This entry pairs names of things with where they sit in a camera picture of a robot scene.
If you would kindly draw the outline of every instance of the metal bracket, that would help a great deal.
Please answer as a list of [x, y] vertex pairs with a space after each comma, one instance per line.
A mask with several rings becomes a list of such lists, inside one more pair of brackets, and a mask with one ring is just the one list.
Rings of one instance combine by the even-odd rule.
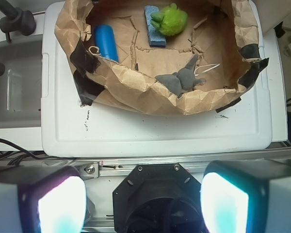
[[89, 180], [92, 178], [99, 177], [98, 162], [92, 162], [89, 164], [78, 165], [78, 166], [75, 166], [75, 168], [79, 171], [83, 180]]

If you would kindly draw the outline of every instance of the gray plush toy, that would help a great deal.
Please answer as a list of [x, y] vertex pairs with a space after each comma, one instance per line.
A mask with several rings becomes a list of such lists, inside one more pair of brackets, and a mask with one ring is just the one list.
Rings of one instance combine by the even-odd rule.
[[178, 72], [173, 74], [163, 74], [156, 76], [156, 80], [161, 84], [167, 87], [167, 89], [174, 93], [176, 96], [181, 97], [182, 90], [184, 91], [192, 91], [193, 87], [197, 84], [203, 85], [206, 80], [205, 79], [197, 79], [194, 74], [195, 64], [198, 60], [198, 55], [194, 54], [194, 56], [190, 59], [187, 65], [180, 69]]

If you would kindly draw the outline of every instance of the green plush toy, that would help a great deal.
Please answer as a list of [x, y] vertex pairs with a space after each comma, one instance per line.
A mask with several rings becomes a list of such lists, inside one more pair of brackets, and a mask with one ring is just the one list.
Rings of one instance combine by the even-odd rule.
[[188, 14], [177, 8], [175, 3], [171, 3], [170, 6], [166, 6], [160, 12], [152, 13], [151, 17], [153, 27], [166, 36], [182, 32], [188, 21]]

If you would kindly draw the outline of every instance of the white cooler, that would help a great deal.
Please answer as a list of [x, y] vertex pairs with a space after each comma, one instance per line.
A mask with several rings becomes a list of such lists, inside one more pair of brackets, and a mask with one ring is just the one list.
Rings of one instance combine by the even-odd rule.
[[[258, 12], [251, 2], [259, 24]], [[42, 146], [48, 155], [124, 158], [261, 150], [272, 141], [267, 69], [235, 106], [222, 112], [157, 117], [98, 103], [82, 106], [67, 57], [54, 35], [63, 2], [45, 14]], [[264, 55], [260, 31], [259, 52]]]

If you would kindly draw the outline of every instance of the crumpled brown paper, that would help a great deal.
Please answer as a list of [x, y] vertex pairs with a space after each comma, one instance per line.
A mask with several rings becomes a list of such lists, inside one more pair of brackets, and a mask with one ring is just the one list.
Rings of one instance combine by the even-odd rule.
[[[167, 38], [166, 48], [152, 48], [148, 45], [144, 6], [162, 8], [172, 2], [188, 13], [188, 25], [178, 36]], [[96, 5], [90, 0], [66, 0], [55, 35], [72, 73], [76, 67], [71, 54], [80, 40], [93, 43], [91, 29], [99, 24], [112, 26], [119, 63], [93, 56], [97, 67], [92, 73], [86, 70], [84, 77], [105, 88], [95, 102], [156, 116], [196, 114], [230, 104], [252, 87], [259, 74], [256, 71], [256, 77], [251, 77], [253, 84], [244, 82], [243, 76], [260, 57], [248, 60], [238, 53], [259, 43], [258, 25], [248, 0], [100, 0]], [[221, 65], [204, 74], [204, 86], [178, 99], [154, 77], [178, 71], [192, 53], [200, 55], [198, 65]]]

